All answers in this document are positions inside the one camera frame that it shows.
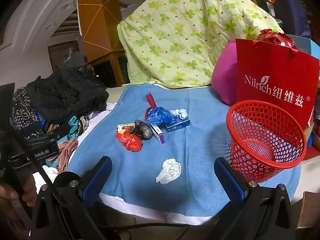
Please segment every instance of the leaf logo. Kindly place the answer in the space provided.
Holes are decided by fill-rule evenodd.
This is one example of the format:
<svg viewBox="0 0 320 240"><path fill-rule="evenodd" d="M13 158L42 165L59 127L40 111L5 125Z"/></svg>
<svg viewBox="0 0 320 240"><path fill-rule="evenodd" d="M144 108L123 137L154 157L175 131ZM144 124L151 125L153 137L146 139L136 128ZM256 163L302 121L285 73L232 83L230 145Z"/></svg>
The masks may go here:
<svg viewBox="0 0 320 240"><path fill-rule="evenodd" d="M269 80L269 76L263 76L261 78L261 85L267 84L268 80Z"/></svg>

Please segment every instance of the basket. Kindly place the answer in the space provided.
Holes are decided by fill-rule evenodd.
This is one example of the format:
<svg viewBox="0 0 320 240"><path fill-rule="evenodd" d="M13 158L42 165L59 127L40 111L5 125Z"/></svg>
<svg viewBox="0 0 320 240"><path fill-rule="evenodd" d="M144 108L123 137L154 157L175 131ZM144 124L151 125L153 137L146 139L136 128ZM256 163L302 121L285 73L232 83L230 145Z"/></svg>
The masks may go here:
<svg viewBox="0 0 320 240"><path fill-rule="evenodd" d="M241 101L229 109L230 162L247 181L263 182L298 165L307 143L292 115L273 104Z"/></svg>

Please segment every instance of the purple bag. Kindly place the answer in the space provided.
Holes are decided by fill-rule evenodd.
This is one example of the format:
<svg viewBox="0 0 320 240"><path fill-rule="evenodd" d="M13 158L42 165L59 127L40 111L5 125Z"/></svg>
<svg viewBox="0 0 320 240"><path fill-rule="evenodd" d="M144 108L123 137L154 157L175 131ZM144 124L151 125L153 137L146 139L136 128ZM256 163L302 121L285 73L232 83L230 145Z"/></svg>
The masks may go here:
<svg viewBox="0 0 320 240"><path fill-rule="evenodd" d="M212 73L211 84L213 90L225 104L231 106L236 102L237 51L235 42L229 41L220 55Z"/></svg>

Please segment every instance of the finger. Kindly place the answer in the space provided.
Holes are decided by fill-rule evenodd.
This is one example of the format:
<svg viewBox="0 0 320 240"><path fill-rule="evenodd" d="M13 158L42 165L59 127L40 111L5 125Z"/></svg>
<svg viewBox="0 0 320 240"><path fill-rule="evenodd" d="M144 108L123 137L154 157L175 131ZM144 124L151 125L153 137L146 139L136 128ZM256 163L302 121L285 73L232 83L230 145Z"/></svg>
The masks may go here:
<svg viewBox="0 0 320 240"><path fill-rule="evenodd" d="M0 197L7 198L10 200L17 200L19 198L18 193L8 184L0 184Z"/></svg>
<svg viewBox="0 0 320 240"><path fill-rule="evenodd" d="M24 192L31 192L34 190L36 191L36 182L32 174L29 174L28 178L23 184L22 189L24 190Z"/></svg>
<svg viewBox="0 0 320 240"><path fill-rule="evenodd" d="M0 210L11 220L20 220L18 214L15 212L8 199L0 197Z"/></svg>
<svg viewBox="0 0 320 240"><path fill-rule="evenodd" d="M21 197L22 200L25 201L29 207L34 207L37 200L37 192L35 190L31 192L26 192L23 193Z"/></svg>

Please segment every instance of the crumpled red plastic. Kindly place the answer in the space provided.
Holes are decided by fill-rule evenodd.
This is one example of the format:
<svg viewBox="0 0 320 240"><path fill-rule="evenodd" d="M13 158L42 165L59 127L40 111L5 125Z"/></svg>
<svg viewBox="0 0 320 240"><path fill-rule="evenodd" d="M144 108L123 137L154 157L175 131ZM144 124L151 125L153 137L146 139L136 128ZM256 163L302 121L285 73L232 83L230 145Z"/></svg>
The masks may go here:
<svg viewBox="0 0 320 240"><path fill-rule="evenodd" d="M142 141L139 137L134 134L130 134L128 130L126 130L123 134L116 133L116 138L123 143L124 147L127 150L138 152L141 150Z"/></svg>
<svg viewBox="0 0 320 240"><path fill-rule="evenodd" d="M273 44L297 49L296 43L293 38L289 37L285 33L274 32L271 29L260 31L260 35L257 38L257 41L265 41Z"/></svg>

